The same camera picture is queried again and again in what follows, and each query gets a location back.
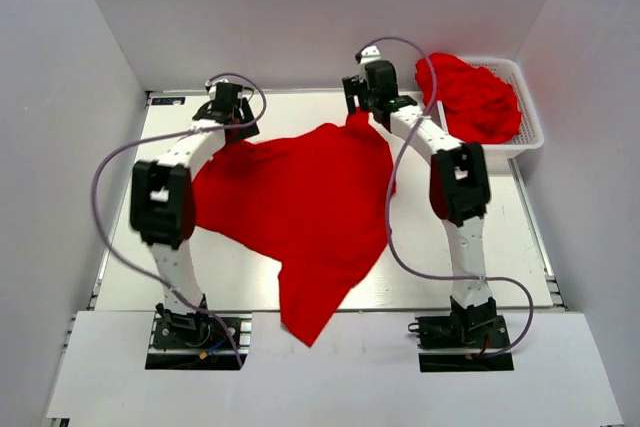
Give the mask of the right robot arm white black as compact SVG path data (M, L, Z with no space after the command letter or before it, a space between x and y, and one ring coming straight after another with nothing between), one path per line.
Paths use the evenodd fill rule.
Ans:
M378 54L356 57L360 73L342 79L348 112L358 107L404 141L430 167L429 201L442 221L451 257L451 331L461 344L484 338L496 318L486 280L484 218L491 198L484 150L443 130L427 107L399 93L393 64Z

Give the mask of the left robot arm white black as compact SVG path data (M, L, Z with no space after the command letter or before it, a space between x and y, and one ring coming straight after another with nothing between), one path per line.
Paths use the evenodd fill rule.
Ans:
M189 246L196 224L193 180L223 147L259 133L245 95L252 88L223 79L206 89L209 100L193 115L188 131L158 157L134 164L129 214L163 281L162 308L181 316L176 331L191 346L205 343L212 325L198 313L207 303Z

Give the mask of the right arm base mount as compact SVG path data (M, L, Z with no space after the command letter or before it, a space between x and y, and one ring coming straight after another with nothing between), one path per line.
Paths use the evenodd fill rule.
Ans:
M510 345L503 316L469 335L458 331L449 316L421 316L408 324L417 338L421 373L507 372L514 370L512 354L493 356Z

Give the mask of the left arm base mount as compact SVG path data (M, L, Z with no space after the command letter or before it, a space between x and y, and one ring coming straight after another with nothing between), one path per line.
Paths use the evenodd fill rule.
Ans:
M239 371L250 345L251 316L223 316L229 334L215 320L198 315L155 314L145 369L148 371Z

